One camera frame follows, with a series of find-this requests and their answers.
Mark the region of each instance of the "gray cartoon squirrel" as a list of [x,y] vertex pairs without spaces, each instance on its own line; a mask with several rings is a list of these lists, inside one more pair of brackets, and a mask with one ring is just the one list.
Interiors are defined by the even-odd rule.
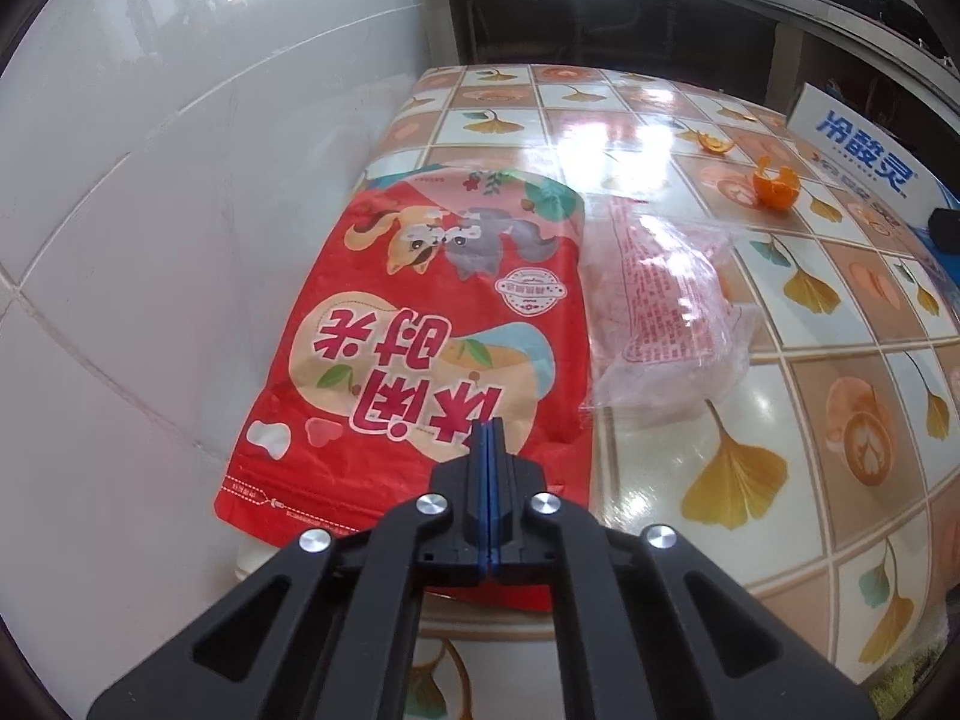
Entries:
[[503,259],[501,235],[508,235],[517,254],[528,263],[550,259],[557,250],[557,239],[541,237],[534,223],[512,218],[498,208],[470,208],[460,224],[443,235],[443,253],[457,269],[461,281],[474,274],[497,276]]

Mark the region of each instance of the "snack package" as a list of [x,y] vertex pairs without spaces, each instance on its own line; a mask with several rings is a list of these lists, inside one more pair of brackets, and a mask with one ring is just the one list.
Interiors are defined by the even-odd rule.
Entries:
[[219,517],[277,546],[370,528],[494,416],[549,490],[587,504],[583,223],[573,190],[518,170],[429,167],[359,191],[296,300]]
[[757,308],[730,303],[716,266],[730,235],[642,213],[612,196],[592,205],[581,259],[593,357],[588,409],[630,409],[644,426],[685,418],[749,365]]

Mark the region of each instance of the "green leaf illustration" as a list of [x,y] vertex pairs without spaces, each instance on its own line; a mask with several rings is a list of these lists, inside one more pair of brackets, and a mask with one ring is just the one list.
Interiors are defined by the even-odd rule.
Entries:
[[887,579],[886,553],[880,565],[875,565],[860,576],[860,592],[870,608],[877,608],[890,597],[890,580]]
[[317,386],[321,389],[329,389],[332,386],[340,384],[347,376],[349,376],[350,379],[353,378],[353,368],[339,362],[338,365],[330,365],[330,367],[323,372],[323,376],[320,376]]
[[904,279],[906,279],[910,284],[917,283],[913,278],[913,274],[911,274],[911,272],[906,268],[906,265],[904,265],[904,263],[896,263],[894,264],[894,268],[896,268],[896,271],[901,276],[904,276]]
[[473,357],[483,367],[493,367],[490,350],[476,338],[464,338],[464,350],[469,352],[470,357]]
[[411,666],[404,717],[419,717],[421,720],[442,720],[446,717],[446,699],[433,679],[437,662]]
[[790,261],[776,248],[773,241],[750,241],[750,245],[764,260],[770,261],[774,265],[779,265],[782,268],[789,268]]
[[547,221],[570,218],[581,202],[573,189],[552,178],[544,178],[539,184],[526,181],[524,189],[527,199],[534,204],[534,212]]

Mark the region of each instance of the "orange peel piece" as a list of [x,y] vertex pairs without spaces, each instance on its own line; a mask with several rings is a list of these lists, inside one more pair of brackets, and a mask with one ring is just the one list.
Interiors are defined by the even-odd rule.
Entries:
[[733,141],[722,141],[707,134],[707,132],[697,132],[697,143],[704,151],[712,154],[726,154],[733,148]]
[[800,196],[800,177],[790,167],[781,167],[776,178],[766,175],[770,157],[762,156],[757,160],[754,171],[754,191],[761,205],[774,211],[789,211]]

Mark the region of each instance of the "pink heart shape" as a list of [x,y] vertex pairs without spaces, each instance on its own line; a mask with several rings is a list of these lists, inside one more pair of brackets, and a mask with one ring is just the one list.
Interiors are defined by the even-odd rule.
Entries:
[[306,440],[311,446],[318,448],[326,446],[342,435],[344,435],[344,426],[339,422],[331,422],[329,419],[321,419],[318,416],[311,416],[306,420]]

